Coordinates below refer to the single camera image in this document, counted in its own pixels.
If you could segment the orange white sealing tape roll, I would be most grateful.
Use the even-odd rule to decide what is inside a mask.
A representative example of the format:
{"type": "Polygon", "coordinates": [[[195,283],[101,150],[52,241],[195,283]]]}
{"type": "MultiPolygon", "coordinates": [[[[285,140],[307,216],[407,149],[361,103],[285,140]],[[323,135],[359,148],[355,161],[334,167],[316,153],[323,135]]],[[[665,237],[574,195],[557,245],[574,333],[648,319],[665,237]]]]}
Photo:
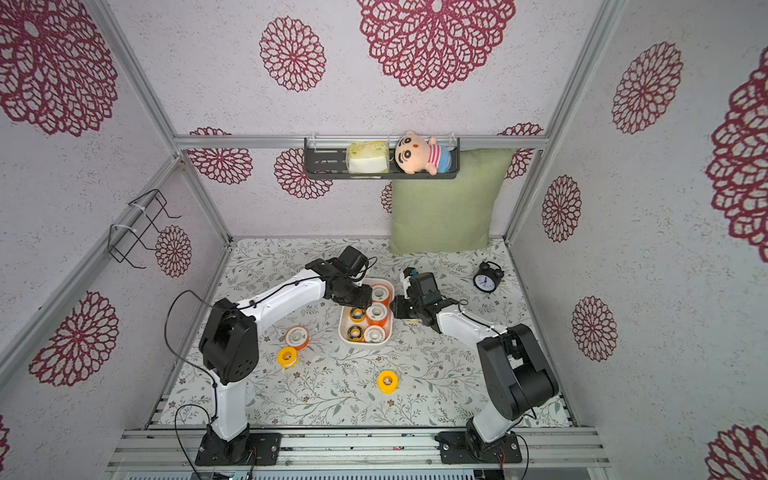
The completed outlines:
{"type": "Polygon", "coordinates": [[[370,326],[384,327],[389,319],[390,310],[381,302],[373,302],[366,310],[366,319],[370,326]]]}
{"type": "Polygon", "coordinates": [[[372,301],[388,306],[392,301],[392,290],[385,284],[375,284],[372,286],[372,301]]]}
{"type": "Polygon", "coordinates": [[[284,337],[287,347],[297,351],[306,348],[310,342],[309,331],[303,326],[291,327],[284,337]]]}
{"type": "Polygon", "coordinates": [[[365,329],[363,339],[368,344],[380,344],[387,339],[387,332],[381,326],[371,325],[365,329]]]}

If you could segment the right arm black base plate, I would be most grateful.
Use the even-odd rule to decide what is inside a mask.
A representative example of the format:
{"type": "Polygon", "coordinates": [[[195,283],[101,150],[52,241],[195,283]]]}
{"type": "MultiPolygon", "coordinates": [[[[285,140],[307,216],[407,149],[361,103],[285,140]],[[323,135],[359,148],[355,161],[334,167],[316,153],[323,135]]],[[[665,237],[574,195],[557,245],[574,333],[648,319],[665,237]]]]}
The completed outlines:
{"type": "Polygon", "coordinates": [[[519,464],[523,462],[517,436],[508,434],[493,442],[483,442],[478,434],[441,431],[435,435],[441,462],[458,464],[519,464]]]}

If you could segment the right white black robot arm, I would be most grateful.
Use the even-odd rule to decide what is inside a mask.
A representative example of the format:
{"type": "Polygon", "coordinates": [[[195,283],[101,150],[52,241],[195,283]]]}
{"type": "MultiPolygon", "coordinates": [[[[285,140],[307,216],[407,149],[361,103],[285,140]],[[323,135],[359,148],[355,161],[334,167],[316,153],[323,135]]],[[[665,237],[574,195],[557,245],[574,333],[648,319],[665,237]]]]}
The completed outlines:
{"type": "Polygon", "coordinates": [[[498,442],[525,414],[559,394],[553,369],[526,325],[494,326],[449,298],[426,304],[398,295],[391,308],[396,318],[418,320],[477,354],[488,403],[468,423],[468,435],[475,445],[498,442]]]}

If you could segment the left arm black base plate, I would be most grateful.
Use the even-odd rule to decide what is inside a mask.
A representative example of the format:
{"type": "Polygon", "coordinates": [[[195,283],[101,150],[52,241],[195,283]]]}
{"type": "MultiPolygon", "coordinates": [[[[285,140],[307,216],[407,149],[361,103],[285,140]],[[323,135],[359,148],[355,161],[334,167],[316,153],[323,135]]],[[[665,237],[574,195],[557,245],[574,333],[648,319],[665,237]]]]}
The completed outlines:
{"type": "Polygon", "coordinates": [[[248,428],[232,440],[225,441],[208,428],[194,464],[202,467],[275,466],[281,441],[280,433],[251,433],[248,428]]]}

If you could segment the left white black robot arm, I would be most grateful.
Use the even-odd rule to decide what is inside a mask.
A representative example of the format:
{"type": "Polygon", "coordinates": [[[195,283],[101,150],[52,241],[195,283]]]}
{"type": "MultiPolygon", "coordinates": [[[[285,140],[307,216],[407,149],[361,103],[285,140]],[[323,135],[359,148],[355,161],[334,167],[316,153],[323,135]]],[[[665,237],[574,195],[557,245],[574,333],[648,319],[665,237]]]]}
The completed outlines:
{"type": "Polygon", "coordinates": [[[362,283],[371,260],[350,248],[331,259],[317,259],[296,275],[253,297],[223,298],[212,307],[198,349],[212,377],[214,434],[229,442],[248,428],[245,379],[259,362],[258,333],[304,306],[330,300],[344,307],[372,305],[372,288],[362,283]]]}

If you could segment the yellow black tape roll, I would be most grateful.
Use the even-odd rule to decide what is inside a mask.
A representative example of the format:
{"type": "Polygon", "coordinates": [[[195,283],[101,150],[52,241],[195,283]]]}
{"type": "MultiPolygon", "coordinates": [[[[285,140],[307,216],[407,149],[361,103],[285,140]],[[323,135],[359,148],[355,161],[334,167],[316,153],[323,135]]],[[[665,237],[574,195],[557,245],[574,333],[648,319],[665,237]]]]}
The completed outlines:
{"type": "Polygon", "coordinates": [[[352,325],[347,329],[346,339],[351,342],[361,342],[364,340],[364,329],[359,325],[352,325]]]}
{"type": "Polygon", "coordinates": [[[361,323],[366,319],[366,311],[362,308],[353,308],[349,312],[349,318],[355,323],[361,323]]]}

